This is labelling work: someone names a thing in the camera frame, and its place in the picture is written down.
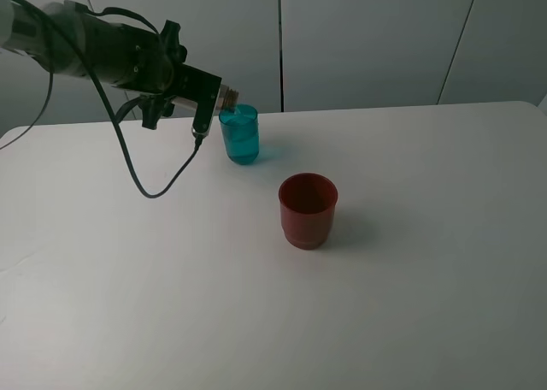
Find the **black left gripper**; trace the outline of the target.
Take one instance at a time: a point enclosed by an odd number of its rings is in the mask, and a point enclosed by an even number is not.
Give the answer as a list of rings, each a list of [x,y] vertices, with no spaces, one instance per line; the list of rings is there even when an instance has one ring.
[[[166,21],[159,34],[159,62],[152,67],[156,73],[147,79],[156,91],[139,105],[142,127],[149,130],[156,130],[162,117],[170,117],[179,100],[191,103],[195,110],[192,129],[205,129],[204,72],[185,63],[188,51],[179,41],[179,32],[178,23]]]

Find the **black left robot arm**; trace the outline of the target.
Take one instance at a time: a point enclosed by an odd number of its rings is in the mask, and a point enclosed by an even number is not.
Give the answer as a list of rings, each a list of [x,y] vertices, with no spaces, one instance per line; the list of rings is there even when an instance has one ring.
[[[156,29],[142,15],[118,7],[93,12],[82,3],[1,0],[1,46],[22,51],[50,74],[88,79],[109,119],[120,124],[135,107],[143,127],[154,130],[177,104],[195,110],[192,130],[205,136],[221,78],[187,64],[180,26]]]

